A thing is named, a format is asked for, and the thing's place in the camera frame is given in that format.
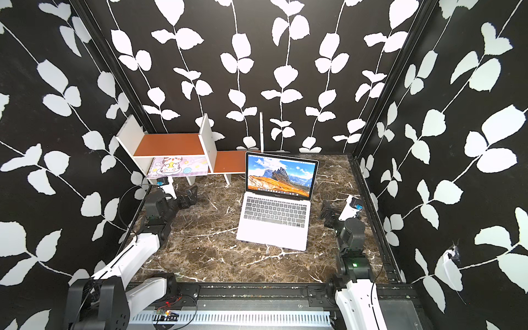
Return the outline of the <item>silver laptop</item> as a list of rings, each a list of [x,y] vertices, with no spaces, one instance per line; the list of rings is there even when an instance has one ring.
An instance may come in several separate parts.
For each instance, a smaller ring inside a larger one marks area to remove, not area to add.
[[[315,159],[247,152],[236,238],[305,251],[318,165]]]

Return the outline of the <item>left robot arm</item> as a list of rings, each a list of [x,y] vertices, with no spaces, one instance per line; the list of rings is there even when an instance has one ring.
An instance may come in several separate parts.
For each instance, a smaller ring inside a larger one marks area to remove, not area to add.
[[[197,203],[197,191],[196,185],[173,194],[159,188],[147,196],[146,218],[130,244],[109,265],[69,288],[64,329],[126,329],[149,305],[177,296],[175,277],[167,273],[132,289],[128,285],[145,261],[166,243],[178,211]]]

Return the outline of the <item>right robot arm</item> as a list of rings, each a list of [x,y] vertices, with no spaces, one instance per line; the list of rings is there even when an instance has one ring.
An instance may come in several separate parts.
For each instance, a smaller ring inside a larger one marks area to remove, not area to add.
[[[337,273],[329,282],[347,329],[386,329],[377,293],[377,278],[364,251],[362,202],[353,198],[342,212],[323,202],[320,218],[333,230],[338,247]]]

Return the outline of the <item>cartoon cover notebook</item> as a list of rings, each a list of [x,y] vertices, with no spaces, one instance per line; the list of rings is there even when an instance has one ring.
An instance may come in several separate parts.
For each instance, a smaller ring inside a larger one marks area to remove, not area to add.
[[[192,177],[207,175],[209,171],[205,156],[170,156],[153,158],[147,178]]]

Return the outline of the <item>white and brown desk shelf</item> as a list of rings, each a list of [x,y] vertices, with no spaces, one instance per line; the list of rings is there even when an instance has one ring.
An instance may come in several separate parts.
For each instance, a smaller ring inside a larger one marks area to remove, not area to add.
[[[227,184],[231,183],[231,175],[246,172],[247,152],[218,151],[207,115],[202,117],[198,133],[165,134],[144,133],[138,121],[131,115],[118,132],[117,140],[145,177],[153,158],[170,156],[205,156],[209,167],[207,175],[223,175]],[[192,185],[196,177],[186,178]]]

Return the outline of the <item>small circuit board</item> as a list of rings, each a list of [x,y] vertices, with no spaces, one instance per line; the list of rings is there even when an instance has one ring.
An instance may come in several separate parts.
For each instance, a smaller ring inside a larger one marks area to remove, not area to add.
[[[180,317],[179,312],[167,311],[155,316],[154,323],[157,324],[166,324],[166,323],[176,323]]]

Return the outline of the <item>black front rail base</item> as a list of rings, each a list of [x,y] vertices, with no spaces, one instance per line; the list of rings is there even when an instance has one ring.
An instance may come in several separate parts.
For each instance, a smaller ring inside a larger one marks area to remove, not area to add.
[[[196,301],[302,301],[309,307],[334,310],[338,308],[334,287],[324,283],[178,283],[169,281],[169,297],[191,296]],[[380,305],[409,302],[421,308],[411,285],[380,284],[377,286]]]

